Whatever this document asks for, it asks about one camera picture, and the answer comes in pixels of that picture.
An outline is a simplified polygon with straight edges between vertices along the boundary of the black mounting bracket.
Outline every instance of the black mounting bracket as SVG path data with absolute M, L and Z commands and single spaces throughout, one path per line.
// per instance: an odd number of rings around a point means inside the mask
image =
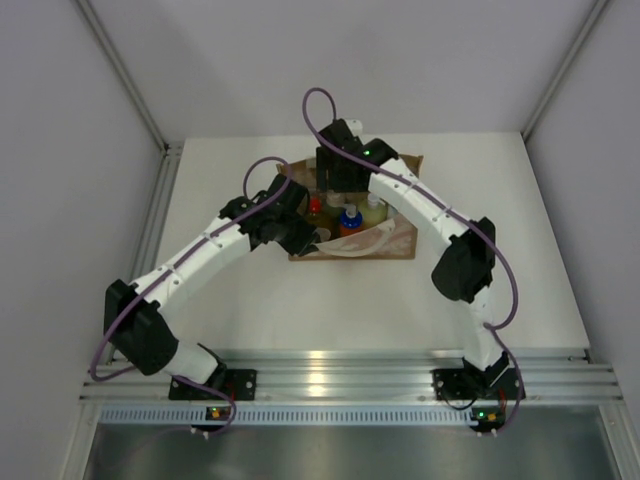
M 440 368 L 433 371 L 433 386 L 440 401 L 515 400 L 519 380 L 515 368 L 508 368 L 505 354 L 484 372 L 463 360 L 462 368 Z M 523 387 L 522 398 L 526 397 Z
M 258 192 L 253 199 L 237 197 L 220 210 L 220 218 L 235 220 L 247 211 L 260 205 L 283 186 L 287 177 L 281 173 L 273 179 L 267 191 Z M 249 236 L 251 250 L 260 245 L 276 241 L 289 254 L 299 257 L 317 251 L 314 243 L 320 240 L 315 225 L 298 213 L 303 200 L 309 197 L 309 190 L 291 181 L 284 193 L 268 208 L 245 218 L 240 222 L 240 232 Z
M 222 379 L 216 378 L 215 383 L 219 385 L 216 390 L 220 390 L 234 401 L 250 402 L 255 399 L 258 378 L 256 370 L 229 368 L 224 371 L 223 375 Z M 169 400 L 201 401 L 216 399 L 217 397 L 204 390 L 186 385 L 177 380 L 172 380 L 169 387 Z

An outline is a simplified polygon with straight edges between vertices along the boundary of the blue bottle cap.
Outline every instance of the blue bottle cap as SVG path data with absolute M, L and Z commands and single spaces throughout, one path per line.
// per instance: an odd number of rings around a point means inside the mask
M 340 215 L 340 223 L 345 228 L 358 228 L 362 225 L 362 214 L 354 204 L 348 203 L 345 205 L 344 212 Z

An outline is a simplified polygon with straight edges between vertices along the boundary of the orange bottle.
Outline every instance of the orange bottle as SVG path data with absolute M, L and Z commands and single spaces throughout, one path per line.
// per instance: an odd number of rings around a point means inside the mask
M 340 236 L 348 237 L 362 230 L 364 230 L 362 214 L 358 211 L 358 208 L 352 203 L 345 205 L 344 212 L 340 216 Z

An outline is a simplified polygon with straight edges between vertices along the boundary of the white table surface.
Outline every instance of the white table surface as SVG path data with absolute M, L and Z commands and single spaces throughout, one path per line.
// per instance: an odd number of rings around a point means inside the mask
M 515 348 L 586 348 L 588 340 L 529 158 L 517 133 L 380 135 L 401 153 L 422 154 L 421 179 L 455 209 L 489 217 L 520 286 L 520 309 L 503 338 Z M 256 159 L 312 155 L 310 136 L 190 139 L 186 142 L 158 263 L 241 195 Z M 268 187 L 258 168 L 250 192 Z M 464 312 L 431 283 L 437 258 L 424 237 L 415 260 L 290 262 L 277 244 L 259 247 L 194 293 L 172 329 L 211 348 L 457 349 Z M 511 291 L 499 262 L 495 311 Z

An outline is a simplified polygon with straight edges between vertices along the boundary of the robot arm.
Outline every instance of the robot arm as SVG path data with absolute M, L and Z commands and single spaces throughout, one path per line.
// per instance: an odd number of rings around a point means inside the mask
M 412 185 L 399 184 L 393 178 L 377 173 L 369 179 L 369 191 L 393 205 L 429 237 L 430 247 L 440 257 L 431 275 L 435 287 L 449 300 L 461 300 L 468 305 L 469 315 L 465 324 L 458 328 L 464 359 L 481 371 L 492 367 L 502 357 L 502 349 L 484 327 L 485 323 L 493 324 L 489 288 L 491 269 L 495 264 L 493 253 L 467 227 L 451 218 L 446 210 L 438 209 L 414 188 L 420 186 L 438 198 L 401 159 L 392 158 L 381 168 L 410 179 Z M 495 239 L 495 227 L 487 218 L 476 226 Z
M 110 339 L 142 374 L 164 371 L 219 388 L 216 379 L 222 380 L 226 370 L 222 360 L 202 345 L 178 341 L 170 327 L 192 293 L 259 245 L 276 241 L 291 255 L 316 250 L 313 244 L 319 238 L 315 227 L 296 212 L 308 191 L 295 182 L 290 182 L 268 208 L 244 215 L 275 195 L 285 181 L 284 175 L 277 175 L 269 190 L 253 200 L 238 197 L 230 201 L 219 217 L 174 257 L 130 285 L 117 280 L 107 289 L 105 332 L 134 299 L 142 296 Z M 222 228 L 243 215 L 246 218 L 237 225 Z

